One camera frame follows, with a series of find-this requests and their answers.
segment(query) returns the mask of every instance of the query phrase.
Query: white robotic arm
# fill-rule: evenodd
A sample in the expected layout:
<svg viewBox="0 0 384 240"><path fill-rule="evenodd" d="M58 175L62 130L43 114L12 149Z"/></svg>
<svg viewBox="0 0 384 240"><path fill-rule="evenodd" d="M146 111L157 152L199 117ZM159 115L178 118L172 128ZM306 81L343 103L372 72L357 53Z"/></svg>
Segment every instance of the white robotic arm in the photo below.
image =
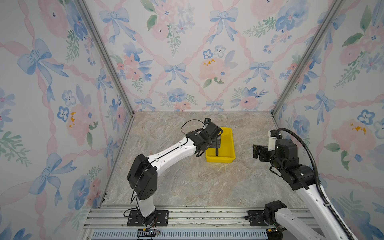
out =
<svg viewBox="0 0 384 240"><path fill-rule="evenodd" d="M153 222L156 213L153 194L157 190L158 176L185 157L193 154L199 157L208 147L219 148L217 139L222 133L221 128L209 122L203 128L187 133L178 143L159 153L148 157L140 154L135 158L127 180L136 193L139 214L145 225Z"/></svg>
<svg viewBox="0 0 384 240"><path fill-rule="evenodd" d="M287 131L296 137L295 134L288 129L281 130ZM318 174L317 170L314 171L308 166L303 166L298 163L297 146L292 140L281 139L279 129L268 131L268 137L268 146L253 146L253 157L263 162L270 162L271 172L275 173L271 170L273 167L280 172L280 177L289 183L292 190L294 190L307 205L326 239L358 240L356 236L350 232L345 222L334 209L323 187L319 182L316 183L318 179L315 179L314 172ZM275 201L266 204L265 207L264 214L266 214L266 222L269 224L278 223L284 226L298 240L324 239L300 219L295 217L282 202Z"/></svg>

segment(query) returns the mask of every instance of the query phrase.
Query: black cable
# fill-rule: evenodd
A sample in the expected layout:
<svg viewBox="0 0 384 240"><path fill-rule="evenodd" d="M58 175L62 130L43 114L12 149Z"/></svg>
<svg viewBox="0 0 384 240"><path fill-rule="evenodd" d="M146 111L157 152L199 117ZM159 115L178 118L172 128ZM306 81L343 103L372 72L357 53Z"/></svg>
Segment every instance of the black cable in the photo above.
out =
<svg viewBox="0 0 384 240"><path fill-rule="evenodd" d="M337 215L336 210L334 210L332 205L329 203L328 199L325 197L323 191L321 190L320 179L319 179L319 172L317 171L316 162L315 162L315 160L313 158L313 155L312 155L310 149L308 148L307 144L305 144L305 142L298 135L296 135L294 132L292 132L291 130L289 130L287 128L284 128L284 127L278 128L277 131L276 131L276 135L278 135L280 131L285 131L285 132L291 134L304 147L305 151L308 154L308 157L311 160L311 164L312 164L312 168L313 168L313 174L314 174L314 183L316 185L316 188L317 188L317 191L318 191L319 195L321 196L322 200L325 203L324 206L328 207L328 209L331 211L333 217L335 217L336 221L339 223L341 228L344 230L345 234L348 236L348 239L349 240L354 240L354 238L353 238L351 232L349 231L348 227L346 227L346 225L344 225L344 223L342 222L340 217Z"/></svg>
<svg viewBox="0 0 384 240"><path fill-rule="evenodd" d="M189 121L187 121L186 123L184 123L184 125L186 125L188 122L190 122L190 121L199 121L199 122L201 122L202 124L204 124L204 126L206 126L206 124L204 123L204 122L202 122L201 120L198 120L198 119L191 119L191 120L189 120ZM182 130L182 128L184 127L184 125L182 125L181 126L181 128L180 128L180 131L184 134L184 135L186 135L184 132L183 132L183 130Z"/></svg>

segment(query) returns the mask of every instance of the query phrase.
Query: yellow plastic bin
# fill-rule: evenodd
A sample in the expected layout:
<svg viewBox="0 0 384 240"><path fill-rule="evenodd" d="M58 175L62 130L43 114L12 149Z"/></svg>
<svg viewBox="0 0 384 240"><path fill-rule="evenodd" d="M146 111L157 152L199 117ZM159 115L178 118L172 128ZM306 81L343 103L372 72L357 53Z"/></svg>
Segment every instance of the yellow plastic bin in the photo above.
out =
<svg viewBox="0 0 384 240"><path fill-rule="evenodd" d="M221 145L216 156L215 148L208 148L205 152L207 162L231 163L235 158L235 146L233 144L232 128L222 127Z"/></svg>

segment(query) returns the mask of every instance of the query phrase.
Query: floral wallpaper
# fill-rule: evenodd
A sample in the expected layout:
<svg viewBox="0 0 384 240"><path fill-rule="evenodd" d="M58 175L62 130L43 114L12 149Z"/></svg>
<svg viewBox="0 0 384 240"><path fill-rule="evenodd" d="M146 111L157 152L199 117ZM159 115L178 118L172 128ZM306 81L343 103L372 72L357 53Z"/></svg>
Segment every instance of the floral wallpaper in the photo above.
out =
<svg viewBox="0 0 384 240"><path fill-rule="evenodd" d="M332 3L85 2L135 111L272 110Z"/></svg>
<svg viewBox="0 0 384 240"><path fill-rule="evenodd" d="M384 239L383 8L383 0L346 0L276 115L309 146L326 193L360 240Z"/></svg>
<svg viewBox="0 0 384 240"><path fill-rule="evenodd" d="M130 115L71 0L0 5L0 239L76 239Z"/></svg>

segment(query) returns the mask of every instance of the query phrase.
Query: marble floor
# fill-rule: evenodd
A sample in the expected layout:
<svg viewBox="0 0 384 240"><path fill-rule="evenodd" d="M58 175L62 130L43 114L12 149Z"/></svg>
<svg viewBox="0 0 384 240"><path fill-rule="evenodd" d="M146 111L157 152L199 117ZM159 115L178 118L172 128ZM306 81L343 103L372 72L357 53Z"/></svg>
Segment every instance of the marble floor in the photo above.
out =
<svg viewBox="0 0 384 240"><path fill-rule="evenodd" d="M269 163L252 158L252 144L267 145L266 133L275 128L270 114L136 112L134 116L103 205L129 204L132 189L126 177L137 155L155 154L175 144L183 138L180 127L186 121L210 118L220 127L232 128L236 159L230 164L209 163L204 154L179 161L159 177L155 205L264 207L281 200L288 207L306 207L286 182L269 172ZM183 130L201 125L191 121Z"/></svg>

